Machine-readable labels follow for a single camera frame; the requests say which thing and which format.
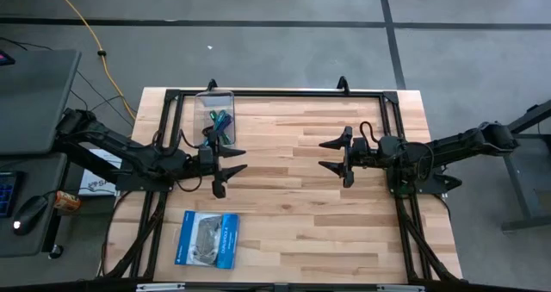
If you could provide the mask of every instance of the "product package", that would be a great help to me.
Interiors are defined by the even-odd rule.
[[[232,269],[238,230],[237,214],[187,210],[183,216],[175,264]]]

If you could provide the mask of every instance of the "wire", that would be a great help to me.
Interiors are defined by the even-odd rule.
[[[77,71],[78,75],[84,80],[84,82],[86,82],[90,88],[97,94],[99,95],[103,101],[108,104],[109,106],[111,106],[111,108],[117,113],[117,115],[119,115],[121,117],[121,119],[123,121],[125,121],[126,123],[128,123],[128,125],[130,125],[130,127],[133,127],[133,124],[131,122],[129,122],[127,119],[125,119],[125,117],[121,114],[121,112],[119,112],[119,110],[117,110],[115,108],[115,106],[113,106],[110,102],[107,101],[107,99],[105,98],[104,95],[102,95],[99,91],[96,90],[96,88],[94,88],[94,85],[92,85],[92,83],[90,81],[88,81],[88,79],[80,72],[80,71]]]
[[[72,95],[74,95],[76,98],[78,98],[81,102],[83,102],[84,106],[86,107],[86,111],[88,111],[88,103],[86,103],[86,101],[80,97],[79,95],[77,95],[77,93],[75,93],[73,90],[71,90],[71,93]]]
[[[444,207],[446,208],[446,210],[448,210],[448,218],[449,218],[449,221],[451,222],[451,211],[449,211],[449,206],[448,204],[446,203],[446,201],[444,201],[444,199],[438,195],[438,194],[433,194],[434,197],[437,198],[438,201],[440,201],[442,203],[442,205],[444,205]]]
[[[4,40],[4,41],[6,41],[6,42],[9,42],[9,43],[11,43],[11,44],[13,44],[13,45],[16,45],[16,46],[22,48],[22,49],[25,50],[25,51],[28,51],[28,49],[27,49],[26,47],[24,47],[24,46],[22,45],[22,43],[20,43],[20,42],[13,41],[13,40],[11,40],[11,39],[4,38],[4,37],[0,37],[0,40]]]
[[[363,132],[363,125],[364,124],[368,124],[368,126],[369,126],[369,134],[371,135],[371,140],[374,143],[378,143],[379,141],[375,138],[375,136],[373,136],[373,127],[371,126],[371,123],[369,123],[368,121],[363,121],[360,124],[360,133],[362,134],[363,138],[366,140],[366,142],[368,142],[368,138],[365,136],[365,133]]]
[[[103,69],[105,70],[105,75],[107,76],[109,81],[111,81],[111,84],[115,87],[115,89],[117,90],[117,92],[121,96],[122,102],[124,103],[124,106],[128,111],[128,114],[130,114],[130,116],[132,117],[133,120],[136,120],[136,116],[134,115],[134,113],[130,109],[130,105],[128,104],[127,99],[124,97],[124,95],[122,94],[121,89],[119,88],[119,86],[113,80],[113,78],[111,77],[111,74],[109,73],[109,69],[107,67],[107,60],[105,59],[105,56],[107,54],[106,54],[105,50],[103,50],[102,44],[100,43],[100,40],[97,38],[96,33],[90,27],[90,25],[88,25],[88,22],[84,19],[84,17],[80,14],[80,12],[78,12],[77,8],[75,8],[75,6],[69,0],[64,0],[64,1],[71,7],[71,9],[73,11],[75,11],[75,13],[78,15],[78,17],[80,17],[80,20],[84,23],[84,26],[86,26],[86,28],[90,31],[90,34],[92,35],[92,37],[96,41],[97,47],[99,48],[99,51],[97,52],[97,54],[102,58]]]
[[[107,230],[105,231],[105,238],[103,239],[102,256],[100,257],[100,266],[99,266],[99,269],[97,270],[96,277],[99,277],[101,274],[105,275],[105,269],[104,269],[104,267],[105,267],[105,255],[107,253],[107,241],[108,241],[108,237],[109,237],[109,230],[111,228],[111,224],[113,223],[113,219],[115,217],[115,213],[117,212],[117,208],[119,207],[119,205],[121,205],[122,201],[124,201],[124,199],[131,192],[132,191],[127,191],[127,192],[123,193],[121,195],[121,198],[119,198],[119,200],[116,201],[115,205],[113,206],[113,212],[111,213],[111,216],[109,217]]]
[[[421,165],[421,161],[424,159],[424,155],[421,156],[421,158],[419,158],[419,161],[417,162],[417,167],[416,167],[416,172],[417,172],[417,179],[419,181],[427,181],[430,177],[430,174],[432,173],[432,169],[434,168],[434,152],[432,151],[432,149],[430,148],[430,146],[427,146],[426,144],[422,143],[422,142],[416,142],[416,141],[412,141],[412,142],[406,142],[404,143],[404,146],[409,146],[409,145],[418,145],[418,146],[424,146],[429,154],[430,154],[430,165],[429,165],[429,172],[427,172],[425,174],[424,177],[421,177],[421,170],[420,170],[420,165]]]
[[[109,98],[109,99],[107,100],[107,102],[111,102],[111,101],[113,101],[114,99],[117,99],[117,98],[120,98],[120,97],[121,97],[121,95],[113,96],[113,97]],[[98,103],[98,104],[97,104],[94,108],[92,108],[90,111],[94,111],[96,108],[99,108],[99,107],[102,106],[104,103],[106,103],[106,102]],[[132,108],[132,107],[131,107],[130,109],[131,109],[133,112],[138,113],[138,111],[136,111],[136,109],[134,109],[134,108]]]
[[[199,184],[197,184],[197,186],[194,187],[193,189],[185,189],[184,187],[182,187],[182,185],[180,185],[180,183],[177,180],[175,180],[174,182],[176,183],[176,185],[178,187],[180,187],[180,189],[182,191],[191,193],[191,192],[197,191],[199,189],[199,187],[201,187],[201,184],[203,183],[203,176],[201,174],[199,174]]]
[[[187,139],[186,139],[186,135],[183,133],[183,130],[180,128],[180,135],[182,135],[182,138],[183,138],[183,142],[186,143],[186,145],[188,145],[189,147],[192,147],[194,149],[199,149],[199,146],[194,146],[192,145]]]

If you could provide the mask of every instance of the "standing desk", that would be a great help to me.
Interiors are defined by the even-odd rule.
[[[67,158],[52,151],[80,61],[80,52],[12,53],[15,64],[0,67],[0,171],[24,171],[12,216],[0,219],[0,258],[50,252],[59,226],[54,195],[32,232],[16,236],[13,215],[31,196],[63,189]],[[9,162],[20,162],[6,165]]]
[[[133,140],[151,142],[158,129],[165,88],[145,88]],[[419,91],[398,91],[406,138],[430,141]],[[181,127],[193,139],[193,97],[186,97]],[[342,180],[318,165],[342,161],[342,151],[318,147],[349,125],[360,136],[361,121],[382,135],[379,103],[352,97],[235,97],[237,148],[245,155],[222,160],[248,164],[227,185],[227,198],[211,192],[204,177],[193,193],[169,193],[154,281],[217,283],[406,283],[394,199],[385,173],[355,169],[356,182]],[[167,131],[171,130],[169,119]],[[195,150],[180,147],[189,153]],[[181,181],[195,187],[197,179]],[[108,236],[107,270],[133,243],[145,193],[133,192],[119,206]],[[434,196],[418,196],[424,234],[434,252],[456,276],[461,269],[446,208]],[[234,270],[174,265],[186,209],[234,212],[241,218]],[[148,246],[144,246],[141,271]],[[412,246],[416,271],[419,255]]]

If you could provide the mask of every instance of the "gray desk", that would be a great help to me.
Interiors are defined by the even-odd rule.
[[[2,168],[2,171],[23,171],[25,178],[18,192],[14,213],[30,197],[59,189],[63,183],[67,157],[61,153],[43,155],[38,158],[3,159],[0,166],[19,162]],[[12,232],[11,218],[0,219],[0,258],[32,256],[39,252],[50,252],[53,246],[59,217],[53,208],[54,194],[49,195],[49,205],[34,229],[27,235],[18,236]]]
[[[80,52],[29,51],[11,54],[14,65],[0,66],[0,166],[2,171],[24,171],[14,213],[31,196],[60,189],[65,178],[64,154],[52,150],[55,128],[61,119],[77,72]],[[54,194],[39,222],[27,235],[11,230],[12,218],[0,219],[0,257],[49,252],[59,225],[53,209]]]
[[[0,66],[0,155],[44,154],[52,149],[80,52],[32,51]]]

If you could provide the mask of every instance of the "clear plastic container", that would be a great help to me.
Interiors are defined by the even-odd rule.
[[[215,129],[223,146],[235,145],[235,109],[233,93],[210,90],[195,95],[194,144],[207,145],[209,130]]]

